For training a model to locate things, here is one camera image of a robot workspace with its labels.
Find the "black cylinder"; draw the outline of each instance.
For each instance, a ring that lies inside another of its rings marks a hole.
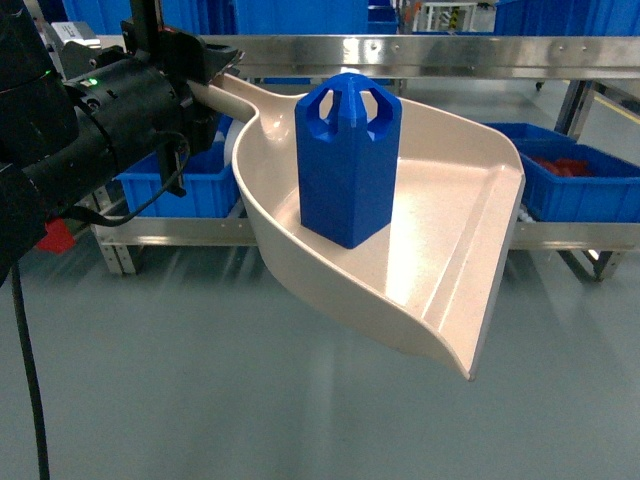
[[[182,131],[178,98],[154,67],[120,60],[66,84],[80,134],[24,170],[49,215],[59,215],[159,146],[158,132]]]

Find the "red items in bin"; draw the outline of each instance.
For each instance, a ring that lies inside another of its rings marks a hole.
[[[544,157],[535,155],[531,156],[531,159],[558,177],[593,177],[593,173],[589,170],[589,162],[587,160],[559,158],[555,162],[550,162]]]

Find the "yellow floor stripe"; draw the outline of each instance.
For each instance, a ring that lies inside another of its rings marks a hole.
[[[564,83],[566,83],[567,85],[569,85],[569,80],[563,80]],[[596,96],[594,97],[595,101],[598,102],[601,105],[604,105],[605,107],[610,108],[611,110],[613,110],[616,113],[619,113],[620,115],[622,115],[624,118],[628,118],[629,120],[631,120],[633,123],[637,123],[638,125],[640,125],[640,117],[638,115],[635,115],[633,113],[631,113],[628,110],[625,110],[622,107],[619,107],[618,105],[616,105],[615,103],[609,101],[608,99],[602,97],[599,94],[596,94]]]

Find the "red part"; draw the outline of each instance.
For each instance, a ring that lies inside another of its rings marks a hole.
[[[45,228],[47,236],[36,245],[39,250],[61,254],[76,244],[75,238],[61,218],[47,222]]]

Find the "black cable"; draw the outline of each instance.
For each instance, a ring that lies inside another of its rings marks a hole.
[[[27,314],[24,309],[24,297],[22,295],[22,282],[20,281],[18,262],[14,263],[11,267],[11,292],[13,294],[13,306],[16,311],[16,322],[18,324],[18,335],[20,336],[24,370],[27,374],[29,396],[31,397],[33,425],[36,430],[38,471],[40,472],[40,480],[49,480],[49,454],[47,452],[47,434],[44,428],[44,412],[42,410],[42,398],[40,396],[36,362],[33,359],[33,349],[31,348],[31,338],[29,337]]]
[[[164,183],[164,185],[162,185],[160,190],[158,190],[155,194],[153,194],[153,196],[149,200],[144,202],[142,205],[136,208],[133,212],[125,215],[124,217],[120,217],[114,220],[106,218],[105,216],[100,215],[99,213],[93,210],[90,210],[86,207],[80,207],[80,206],[70,207],[62,215],[62,217],[72,218],[74,220],[79,220],[84,223],[101,225],[103,227],[119,227],[120,225],[124,225],[134,217],[138,216],[145,208],[147,208],[149,205],[155,202],[158,198],[160,198],[160,195],[165,193],[169,189],[169,187],[173,185],[173,182],[175,182],[178,179],[178,177],[182,175],[182,172],[184,172],[185,168],[187,168],[187,165],[189,164],[189,159],[191,158],[191,151],[189,149],[189,142],[187,141],[186,137],[179,132],[161,132],[159,134],[161,143],[166,142],[166,140],[162,142],[163,137],[166,137],[166,136],[172,136],[173,139],[177,138],[180,140],[180,144],[182,146],[182,149],[184,150],[185,159],[180,164],[180,167],[175,172],[173,172],[171,176],[167,179],[167,181]]]

